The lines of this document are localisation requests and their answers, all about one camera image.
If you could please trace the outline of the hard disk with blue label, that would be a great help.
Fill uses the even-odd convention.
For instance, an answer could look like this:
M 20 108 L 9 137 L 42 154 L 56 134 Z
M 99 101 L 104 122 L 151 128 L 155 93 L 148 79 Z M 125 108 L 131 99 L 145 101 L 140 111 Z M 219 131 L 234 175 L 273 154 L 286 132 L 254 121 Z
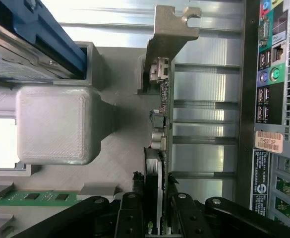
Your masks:
M 0 26 L 0 80 L 45 83 L 72 76 L 69 70 Z

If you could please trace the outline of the open black PC case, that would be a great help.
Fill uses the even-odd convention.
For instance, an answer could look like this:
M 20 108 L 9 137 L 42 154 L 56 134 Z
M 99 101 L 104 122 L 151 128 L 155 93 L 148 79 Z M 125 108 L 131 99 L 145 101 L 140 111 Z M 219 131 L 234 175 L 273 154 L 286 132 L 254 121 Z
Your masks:
M 244 0 L 236 201 L 290 228 L 290 0 Z M 254 146 L 281 133 L 283 152 Z

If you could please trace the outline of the gray printed parts rack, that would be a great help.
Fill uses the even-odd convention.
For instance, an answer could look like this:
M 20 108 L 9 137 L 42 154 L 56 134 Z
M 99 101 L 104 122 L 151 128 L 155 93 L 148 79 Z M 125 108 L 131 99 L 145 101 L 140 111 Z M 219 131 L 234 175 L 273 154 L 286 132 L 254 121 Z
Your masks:
M 146 49 L 86 49 L 87 78 L 0 84 L 0 119 L 14 119 L 19 163 L 0 169 L 0 197 L 12 190 L 78 191 L 112 202 L 144 176 L 144 149 L 158 95 L 138 93 Z M 0 237 L 18 234 L 69 207 L 0 207 Z

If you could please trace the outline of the orange service tag sticker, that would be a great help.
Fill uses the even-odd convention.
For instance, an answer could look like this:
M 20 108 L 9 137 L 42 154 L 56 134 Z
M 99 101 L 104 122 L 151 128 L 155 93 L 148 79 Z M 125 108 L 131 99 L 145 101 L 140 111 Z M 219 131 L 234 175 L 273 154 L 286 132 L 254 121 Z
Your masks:
M 254 146 L 257 149 L 266 150 L 272 153 L 283 152 L 284 137 L 281 133 L 256 131 Z

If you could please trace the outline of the green RAM stick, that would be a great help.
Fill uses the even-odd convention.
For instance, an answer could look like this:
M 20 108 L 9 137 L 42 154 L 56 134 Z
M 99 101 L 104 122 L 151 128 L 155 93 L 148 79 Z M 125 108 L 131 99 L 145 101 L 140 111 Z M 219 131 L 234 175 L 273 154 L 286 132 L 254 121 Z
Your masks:
M 70 207 L 81 200 L 78 191 L 57 190 L 12 190 L 0 197 L 0 207 Z

